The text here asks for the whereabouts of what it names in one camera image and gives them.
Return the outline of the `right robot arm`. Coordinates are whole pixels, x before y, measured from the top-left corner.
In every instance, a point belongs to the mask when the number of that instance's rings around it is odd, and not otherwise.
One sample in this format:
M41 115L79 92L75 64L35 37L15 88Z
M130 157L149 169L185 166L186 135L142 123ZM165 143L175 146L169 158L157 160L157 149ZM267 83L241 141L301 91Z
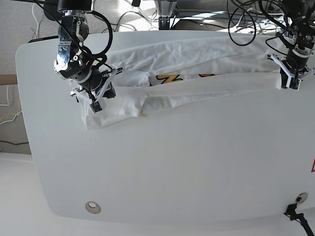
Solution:
M61 78L78 84L78 87L70 92L71 96L85 98L89 104L96 107L100 99L111 99L116 96L112 79L122 70L114 69L106 63L106 54L113 42L113 32L108 19L93 10L93 3L92 0L55 0L52 5L61 14L57 19L47 10L47 1L34 1L34 4L42 8L44 13L59 25L59 44L54 71ZM107 45L96 54L84 45L89 36L87 14L99 17L109 27Z

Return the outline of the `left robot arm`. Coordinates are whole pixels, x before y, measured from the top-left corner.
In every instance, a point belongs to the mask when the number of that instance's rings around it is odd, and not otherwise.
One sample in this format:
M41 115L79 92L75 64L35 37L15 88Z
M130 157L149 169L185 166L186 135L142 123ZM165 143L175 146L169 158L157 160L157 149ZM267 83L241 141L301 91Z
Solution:
M265 40L265 44L275 52L283 55L282 58L275 54L267 54L268 60L273 61L280 67L281 88L299 90L302 77L311 73L307 62L311 54L315 51L315 2L313 0L269 0L270 5L275 5L283 15L284 23L276 20L263 6L261 0L249 0L239 2L232 0L236 7L229 15L228 26L232 23L232 17L237 11L242 11L242 16L248 16L253 24L253 37L244 44L236 42L230 32L228 36L231 41L240 47L245 47L253 43L257 35L256 22L245 6L258 3L260 14L274 23L282 31L277 32L274 37Z

